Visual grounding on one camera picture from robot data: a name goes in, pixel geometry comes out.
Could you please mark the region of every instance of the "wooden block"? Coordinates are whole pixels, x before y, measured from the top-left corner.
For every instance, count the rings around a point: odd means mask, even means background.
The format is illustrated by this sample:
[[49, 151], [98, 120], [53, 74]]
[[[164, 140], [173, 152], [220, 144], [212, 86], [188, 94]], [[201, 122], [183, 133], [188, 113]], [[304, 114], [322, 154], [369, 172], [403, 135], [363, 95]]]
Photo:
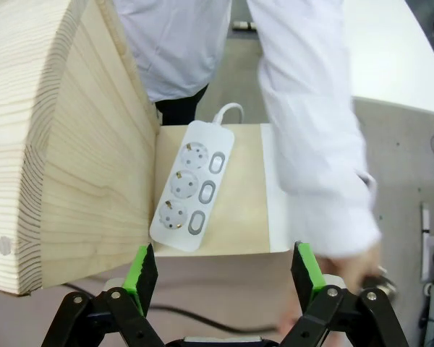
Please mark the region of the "wooden block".
[[158, 124], [108, 1], [0, 1], [0, 290], [129, 262]]
[[[267, 199], [259, 124], [226, 125], [233, 151], [201, 247], [193, 253], [155, 244], [157, 256], [269, 253]], [[161, 127], [156, 143], [155, 206], [186, 127]]]

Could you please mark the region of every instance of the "white shirt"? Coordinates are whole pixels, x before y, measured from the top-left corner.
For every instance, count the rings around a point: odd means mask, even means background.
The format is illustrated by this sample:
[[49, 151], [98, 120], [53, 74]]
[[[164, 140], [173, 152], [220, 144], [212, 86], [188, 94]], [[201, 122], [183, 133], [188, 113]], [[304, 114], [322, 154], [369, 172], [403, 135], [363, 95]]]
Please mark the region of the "white shirt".
[[[116, 0], [152, 101], [194, 95], [221, 60], [230, 0]], [[352, 110], [342, 0], [248, 0], [264, 56], [259, 81], [282, 188], [316, 254], [343, 257], [380, 238], [375, 181]]]

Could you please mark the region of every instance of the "green gripper pad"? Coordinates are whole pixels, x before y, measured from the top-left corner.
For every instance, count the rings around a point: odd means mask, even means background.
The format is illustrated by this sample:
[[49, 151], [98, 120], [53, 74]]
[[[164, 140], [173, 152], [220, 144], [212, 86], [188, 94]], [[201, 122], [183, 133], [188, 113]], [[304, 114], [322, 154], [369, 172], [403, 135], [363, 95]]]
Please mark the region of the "green gripper pad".
[[309, 244], [297, 242], [294, 245], [291, 274], [302, 312], [305, 312], [316, 294], [326, 286], [323, 274]]
[[135, 300], [140, 314], [146, 317], [158, 279], [158, 269], [154, 260], [153, 246], [141, 246], [135, 256], [129, 273], [125, 278], [124, 288]]

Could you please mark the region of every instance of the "white sleeve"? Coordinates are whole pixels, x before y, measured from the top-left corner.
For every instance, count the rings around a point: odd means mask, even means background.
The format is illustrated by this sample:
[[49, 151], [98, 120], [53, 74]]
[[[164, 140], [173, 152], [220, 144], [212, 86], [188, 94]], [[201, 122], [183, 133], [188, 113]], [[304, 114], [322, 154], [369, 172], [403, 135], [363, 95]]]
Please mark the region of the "white sleeve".
[[380, 238], [375, 180], [352, 110], [342, 0], [249, 0], [264, 56], [259, 81], [281, 187], [316, 254], [343, 257]]

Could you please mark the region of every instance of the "floor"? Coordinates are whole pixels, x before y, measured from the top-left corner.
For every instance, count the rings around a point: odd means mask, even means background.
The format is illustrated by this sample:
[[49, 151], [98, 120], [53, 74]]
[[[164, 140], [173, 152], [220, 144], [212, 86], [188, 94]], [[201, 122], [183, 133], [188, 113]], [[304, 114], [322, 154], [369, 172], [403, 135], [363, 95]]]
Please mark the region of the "floor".
[[[237, 101], [245, 108], [247, 122], [266, 121], [256, 75], [260, 55], [256, 40], [228, 41], [224, 62], [199, 106], [198, 118], [211, 120], [223, 104]], [[423, 303], [419, 203], [430, 203], [434, 226], [434, 157], [429, 147], [434, 116], [423, 118], [414, 111], [365, 100], [357, 102], [357, 114], [369, 145], [370, 170], [380, 184], [375, 214], [384, 235], [383, 265], [400, 289], [396, 313], [410, 346], [418, 346], [417, 320]], [[236, 121], [234, 117], [230, 114], [227, 121]], [[153, 302], [184, 307], [229, 325], [273, 324], [292, 287], [289, 265], [290, 254], [158, 259], [160, 278]], [[122, 277], [126, 271], [121, 267], [100, 278]], [[77, 284], [94, 293], [102, 289], [99, 280]], [[39, 346], [67, 292], [49, 288], [20, 299], [0, 294], [0, 346]], [[172, 314], [151, 312], [148, 317], [164, 341], [185, 335], [228, 336]], [[124, 344], [113, 335], [102, 346]]]

